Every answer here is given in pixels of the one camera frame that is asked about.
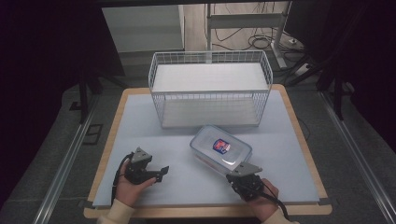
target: wire basket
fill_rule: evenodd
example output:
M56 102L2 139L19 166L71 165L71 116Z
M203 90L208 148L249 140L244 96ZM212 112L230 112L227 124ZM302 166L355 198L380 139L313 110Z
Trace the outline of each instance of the wire basket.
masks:
M163 128L258 126L273 83L265 52L157 52L148 86Z

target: sticker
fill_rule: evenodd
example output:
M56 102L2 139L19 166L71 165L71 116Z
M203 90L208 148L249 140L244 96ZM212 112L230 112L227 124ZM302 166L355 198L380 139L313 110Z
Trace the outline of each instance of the sticker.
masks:
M213 149L215 149L218 153L224 155L225 153L228 152L228 150L230 150L230 144L224 140L222 140L221 138L218 139L215 144L213 144Z

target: plastic container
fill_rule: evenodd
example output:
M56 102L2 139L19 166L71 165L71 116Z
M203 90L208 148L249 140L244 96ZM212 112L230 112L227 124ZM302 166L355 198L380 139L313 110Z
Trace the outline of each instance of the plastic container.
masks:
M222 175L230 173L252 154L250 145L213 125L204 126L192 138L190 146L200 161Z

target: wire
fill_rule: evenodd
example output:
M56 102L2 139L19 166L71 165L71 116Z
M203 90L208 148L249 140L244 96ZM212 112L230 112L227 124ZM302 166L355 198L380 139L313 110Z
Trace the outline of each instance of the wire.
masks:
M256 10L256 8L257 8L257 10L259 10L260 9L260 2L259 3L257 3L257 6L255 6L254 8L253 8L253 11L252 12L254 12L254 10Z
M218 29L215 29L216 38L218 39L218 41L222 42L222 41L224 41L224 40L227 40L227 39L231 38L233 35L236 35L236 33L238 33L239 31L241 31L241 30L243 30L243 29L244 29L244 28L239 28L237 31L233 32L231 35L229 35L229 36L227 36L227 37L225 37L225 38L223 38L223 39L220 39L220 38L219 38L219 36L218 36Z
M230 14L231 14L231 11L230 11L230 9L228 9L228 7L227 7L227 3L226 3L226 4L224 4L224 6L225 6L225 8L227 9L228 13L230 13Z
M267 4L267 2L264 2L264 5L262 6L262 13L264 12L264 9L265 9L265 12L267 12L267 9L268 9L268 4Z
M225 46L222 46L222 45L220 45L220 44L212 44L213 46L218 46L218 47L221 47L221 48L224 48L224 49L228 49L228 50L247 50L247 49L250 49L251 48L251 46L249 46L249 47L247 47L247 48L245 48L245 49L230 49L230 48L227 48L227 47L225 47Z
M269 201L271 201L273 203L276 203L282 209L283 216L285 217L285 219L289 220L288 209L286 208L285 204L283 204L266 185L264 185L264 187L268 188L270 190L270 192L273 194L273 196L266 194L263 191L256 191L254 189L247 188L243 185L238 185L238 186L243 189L246 189L254 194L260 195L261 197L268 199Z
M125 161L126 161L127 159L131 159L133 155L134 155L134 153L131 153L131 154L129 154L129 155L126 155L126 156L124 157L124 159L122 159L122 161L121 161L121 163L120 163L120 166L119 166L119 169L117 170L116 175L114 176L113 186L111 187L111 204L113 204L114 199L116 198L117 185L118 185L118 183L119 183L119 178L120 178L120 176L123 176L123 175L120 174L120 172L121 172L121 167L122 167L122 165L125 163Z
M275 40L274 39L274 32L273 32L273 30L271 30L271 36L268 36L268 35L266 35L268 32L263 32L262 31L262 34L261 35L256 35L256 33L257 33L257 29L256 29L256 32L254 33L254 35L252 35L250 38L253 38L253 37L265 37L269 42L272 42L273 40ZM285 46L285 45L283 45L282 43L280 43L279 42L279 49L280 49L280 51L282 52L298 52L298 53L305 53L305 50L304 49L291 49L291 48L289 48L289 47L287 47L287 46Z
M206 34L206 4L204 4L204 32L205 32L205 39L207 39L207 34Z
M256 42L258 41L266 41L267 45L265 45L264 47L259 47L256 45ZM253 46L256 49L266 49L271 45L271 40L268 39L266 35L253 35L248 38L247 42L249 43L250 46Z

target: human hand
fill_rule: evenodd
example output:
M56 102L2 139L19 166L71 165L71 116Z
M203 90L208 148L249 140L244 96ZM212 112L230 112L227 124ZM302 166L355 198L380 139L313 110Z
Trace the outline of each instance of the human hand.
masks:
M266 186L263 189L264 193L277 197L279 189L277 189L274 185L271 184L269 180L265 178L262 179L262 183ZM267 220L278 209L276 203L273 203L263 197L258 197L257 199L249 201L247 202L247 205L261 222Z
M119 183L117 184L116 199L132 207L140 196L143 189L153 185L155 177L146 180L142 184L134 185L125 178L125 170L129 160L126 160L120 169Z

